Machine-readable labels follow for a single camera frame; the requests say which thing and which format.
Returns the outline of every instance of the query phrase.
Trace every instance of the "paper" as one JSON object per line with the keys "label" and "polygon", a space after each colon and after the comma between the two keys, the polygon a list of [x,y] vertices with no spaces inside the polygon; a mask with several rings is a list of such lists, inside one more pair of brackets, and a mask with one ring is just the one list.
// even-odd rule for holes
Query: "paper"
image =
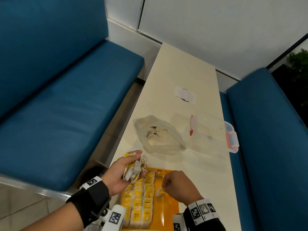
{"label": "paper", "polygon": [[197,96],[195,93],[188,91],[185,88],[181,88],[177,86],[174,90],[174,95],[183,101],[190,102],[192,104],[196,104]]}

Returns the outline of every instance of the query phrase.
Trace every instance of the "white tabletop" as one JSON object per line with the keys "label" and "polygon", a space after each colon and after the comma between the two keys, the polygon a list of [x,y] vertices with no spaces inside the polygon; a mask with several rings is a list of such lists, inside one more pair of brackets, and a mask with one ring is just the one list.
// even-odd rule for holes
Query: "white tabletop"
{"label": "white tabletop", "polygon": [[[176,86],[194,92],[197,103],[175,97]],[[170,122],[175,113],[190,116],[195,110],[223,120],[215,67],[163,43],[112,162],[128,151],[143,150],[133,119],[154,115]],[[223,159],[191,149],[178,155],[144,154],[149,167],[184,171],[201,195],[211,200],[226,230],[241,230],[228,151]],[[179,207],[180,212],[186,208],[181,203]]]}

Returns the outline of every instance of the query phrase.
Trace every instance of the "left hand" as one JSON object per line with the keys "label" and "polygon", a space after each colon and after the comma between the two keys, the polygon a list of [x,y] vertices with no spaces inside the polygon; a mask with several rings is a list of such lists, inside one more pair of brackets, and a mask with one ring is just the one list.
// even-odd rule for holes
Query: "left hand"
{"label": "left hand", "polygon": [[[121,157],[117,159],[106,171],[106,173],[102,176],[102,181],[108,187],[110,197],[120,194],[131,183],[130,180],[129,181],[123,180],[125,166],[129,163],[138,160],[142,154],[141,150],[130,151],[128,153],[133,153],[133,152],[136,152],[137,155]],[[139,179],[144,178],[145,176],[146,172],[142,172],[139,176]]]}

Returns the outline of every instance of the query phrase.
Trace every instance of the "blue seat cushion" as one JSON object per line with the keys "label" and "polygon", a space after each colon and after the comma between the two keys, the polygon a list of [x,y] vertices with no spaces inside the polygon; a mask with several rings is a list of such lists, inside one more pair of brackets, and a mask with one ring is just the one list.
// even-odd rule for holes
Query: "blue seat cushion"
{"label": "blue seat cushion", "polygon": [[227,95],[261,229],[307,230],[308,129],[265,68]]}
{"label": "blue seat cushion", "polygon": [[143,64],[141,56],[104,40],[0,125],[0,173],[68,189]]}
{"label": "blue seat cushion", "polygon": [[107,36],[104,0],[0,0],[0,117]]}
{"label": "blue seat cushion", "polygon": [[[227,95],[222,92],[219,92],[219,94],[224,120],[234,126]],[[238,213],[241,222],[241,229],[242,231],[255,231],[257,230],[256,216],[254,212],[253,202],[248,189],[244,166],[242,164],[241,151],[239,150],[235,154],[230,152],[230,161],[237,199]]]}

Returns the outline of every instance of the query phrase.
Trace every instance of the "clear plastic container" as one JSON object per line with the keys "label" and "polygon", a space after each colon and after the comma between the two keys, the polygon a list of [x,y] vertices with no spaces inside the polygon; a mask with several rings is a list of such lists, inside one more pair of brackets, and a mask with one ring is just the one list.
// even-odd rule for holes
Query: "clear plastic container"
{"label": "clear plastic container", "polygon": [[171,124],[182,135],[187,147],[207,155],[219,155],[221,149],[237,153],[239,143],[233,126],[205,113],[186,117],[175,114]]}

